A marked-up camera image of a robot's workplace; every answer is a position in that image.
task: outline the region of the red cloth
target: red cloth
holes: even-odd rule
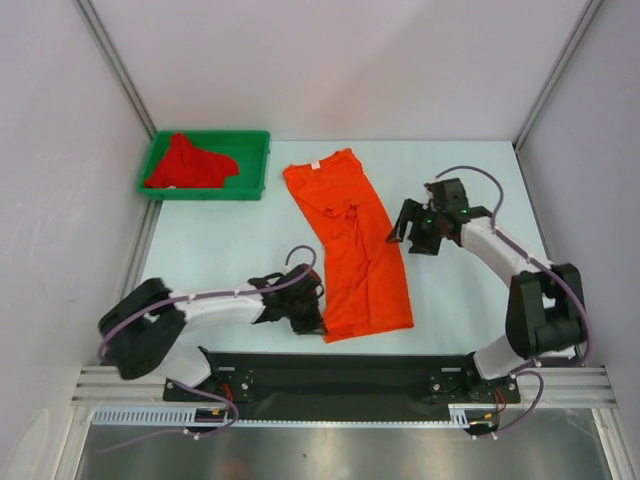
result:
[[[238,173],[238,164],[230,156],[196,148],[184,133],[175,133],[169,150],[144,186],[222,188],[227,177]]]
[[[413,327],[402,254],[385,242],[391,220],[353,151],[283,174],[325,248],[325,340]]]

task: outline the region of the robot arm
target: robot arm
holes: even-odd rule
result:
[[[498,234],[491,212],[469,207],[459,179],[434,182],[426,188],[430,200],[425,204],[405,200],[387,242],[401,242],[411,222],[409,253],[437,255],[443,238],[453,240],[484,261],[509,288],[505,334],[473,354],[472,368],[480,379],[503,377],[543,353],[586,340],[580,315],[566,293],[540,271],[541,267],[523,257],[524,248],[509,234],[504,230]],[[583,302],[580,274],[573,265],[539,262],[564,280]],[[543,297],[553,299],[554,305],[545,308]]]
[[[216,366],[210,364],[206,350],[189,343],[187,334],[283,317],[289,318],[297,334],[321,332],[324,326],[318,300],[323,294],[320,277],[305,264],[287,274],[252,278],[234,290],[204,295],[181,295],[161,279],[152,278],[100,320],[98,328],[108,345],[104,359],[117,366],[124,380],[154,374],[188,387],[211,382]],[[158,302],[165,305],[154,307]],[[152,310],[141,319],[130,321],[136,312],[149,308]],[[209,385],[208,390],[215,391],[215,385]]]

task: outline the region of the orange t-shirt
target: orange t-shirt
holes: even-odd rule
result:
[[[385,242],[391,221],[362,165],[347,149],[314,166],[283,175],[325,248],[326,341],[413,327],[400,248]]]

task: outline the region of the white wall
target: white wall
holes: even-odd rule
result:
[[[606,365],[640,452],[638,25],[636,0],[605,4],[522,164],[553,256],[582,271],[594,363]]]
[[[585,0],[95,0],[159,128],[514,140]]]
[[[148,139],[71,1],[12,2],[0,52],[0,465],[41,408],[48,464],[121,287]]]

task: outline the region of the green plastic bin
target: green plastic bin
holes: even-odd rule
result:
[[[224,188],[146,188],[151,176],[169,149],[171,135],[184,133],[198,148],[229,155],[238,163],[240,174],[227,177]],[[252,130],[164,130],[156,133],[140,176],[138,191],[153,200],[260,200],[269,156],[269,132]]]

